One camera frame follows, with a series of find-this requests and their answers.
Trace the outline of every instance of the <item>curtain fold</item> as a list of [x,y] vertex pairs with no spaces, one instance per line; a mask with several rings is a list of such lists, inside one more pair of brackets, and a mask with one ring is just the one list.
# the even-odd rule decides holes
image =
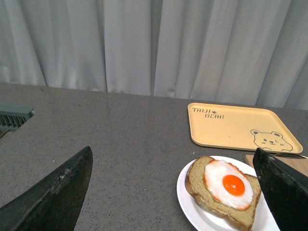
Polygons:
[[0,82],[308,110],[306,0],[0,0]]

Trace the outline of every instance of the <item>wooden cutting board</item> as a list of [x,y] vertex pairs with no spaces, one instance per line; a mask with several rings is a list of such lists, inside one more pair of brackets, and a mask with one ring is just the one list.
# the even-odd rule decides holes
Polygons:
[[[254,155],[246,155],[244,161],[249,166],[254,167],[252,162],[253,158]],[[295,168],[297,171],[303,173],[304,175],[308,176],[308,159],[291,159],[284,157],[276,157],[276,158],[288,164],[289,166]]]

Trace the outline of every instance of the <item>green object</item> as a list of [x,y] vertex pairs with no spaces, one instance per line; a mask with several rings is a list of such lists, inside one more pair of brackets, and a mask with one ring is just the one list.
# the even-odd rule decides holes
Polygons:
[[92,150],[87,146],[0,208],[0,231],[73,231],[92,165]]
[[32,117],[33,107],[14,104],[0,104],[0,130],[16,131]]

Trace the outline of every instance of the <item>yellow tray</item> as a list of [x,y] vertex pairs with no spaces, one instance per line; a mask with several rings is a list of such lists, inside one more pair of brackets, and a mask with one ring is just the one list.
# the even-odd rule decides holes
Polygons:
[[205,103],[188,105],[192,140],[208,147],[301,153],[302,145],[270,110]]

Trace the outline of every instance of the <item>toast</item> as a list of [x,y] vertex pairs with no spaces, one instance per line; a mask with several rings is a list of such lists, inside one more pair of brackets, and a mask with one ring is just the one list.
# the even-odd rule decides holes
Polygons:
[[254,195],[250,208],[239,211],[232,207],[223,205],[213,199],[211,193],[204,185],[203,174],[205,166],[213,160],[210,156],[201,156],[190,166],[185,179],[187,192],[195,198],[196,202],[206,211],[225,219],[234,228],[241,231],[251,231],[255,220],[256,208],[261,196],[261,187],[258,179],[254,176],[245,174],[248,178]]

